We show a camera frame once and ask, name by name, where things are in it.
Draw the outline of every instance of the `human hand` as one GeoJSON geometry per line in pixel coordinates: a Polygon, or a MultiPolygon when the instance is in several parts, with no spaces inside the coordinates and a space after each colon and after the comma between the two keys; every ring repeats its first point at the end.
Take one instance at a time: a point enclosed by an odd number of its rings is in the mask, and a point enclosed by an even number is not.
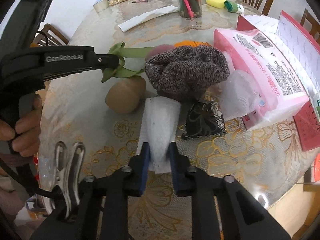
{"type": "Polygon", "coordinates": [[[33,100],[33,110],[17,121],[15,131],[4,121],[0,120],[0,140],[9,141],[20,134],[12,142],[12,149],[23,157],[33,156],[38,152],[40,140],[40,120],[42,101],[39,95],[33,100]]]}

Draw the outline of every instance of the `pink tissue package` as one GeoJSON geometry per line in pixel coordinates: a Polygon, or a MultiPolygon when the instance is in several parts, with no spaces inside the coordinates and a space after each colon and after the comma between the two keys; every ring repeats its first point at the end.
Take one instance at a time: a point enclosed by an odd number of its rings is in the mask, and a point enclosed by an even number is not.
{"type": "Polygon", "coordinates": [[[252,75],[260,88],[259,104],[243,117],[248,130],[290,118],[308,102],[309,97],[290,63],[258,29],[216,29],[214,47],[229,53],[234,68],[252,75]]]}

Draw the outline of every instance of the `pink pen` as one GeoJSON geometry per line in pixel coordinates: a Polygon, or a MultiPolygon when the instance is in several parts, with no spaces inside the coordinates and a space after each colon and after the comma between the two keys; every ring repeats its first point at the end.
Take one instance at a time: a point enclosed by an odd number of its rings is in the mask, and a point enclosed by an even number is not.
{"type": "Polygon", "coordinates": [[[189,4],[188,0],[183,0],[183,1],[184,1],[185,5],[187,7],[187,10],[188,10],[190,18],[193,18],[193,11],[191,11],[191,7],[190,7],[190,4],[189,4]]]}

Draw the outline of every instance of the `gray fuzzy cloth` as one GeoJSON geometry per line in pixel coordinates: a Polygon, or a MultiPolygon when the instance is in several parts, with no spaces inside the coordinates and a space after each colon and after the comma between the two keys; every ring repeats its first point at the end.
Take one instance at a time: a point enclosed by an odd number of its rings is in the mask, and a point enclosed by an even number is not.
{"type": "Polygon", "coordinates": [[[220,50],[200,45],[181,46],[151,57],[146,61],[146,74],[158,95],[185,101],[199,99],[230,72],[220,50]]]}

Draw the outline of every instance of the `bolt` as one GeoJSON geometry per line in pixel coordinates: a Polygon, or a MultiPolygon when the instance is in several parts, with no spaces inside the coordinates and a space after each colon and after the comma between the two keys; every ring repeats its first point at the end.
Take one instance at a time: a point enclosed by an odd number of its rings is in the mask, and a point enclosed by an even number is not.
{"type": "Polygon", "coordinates": [[[228,183],[232,183],[235,181],[235,178],[233,176],[228,175],[224,177],[224,180],[228,183]]]}
{"type": "Polygon", "coordinates": [[[131,172],[132,171],[132,168],[130,166],[124,166],[122,167],[121,171],[127,173],[127,172],[131,172]]]}
{"type": "Polygon", "coordinates": [[[195,167],[195,166],[190,166],[190,167],[187,168],[187,171],[188,171],[188,172],[192,172],[192,173],[193,173],[193,172],[197,172],[197,170],[198,170],[198,168],[195,167]]]}
{"type": "Polygon", "coordinates": [[[85,182],[93,182],[95,179],[96,179],[96,177],[93,175],[87,175],[84,177],[85,182]]]}

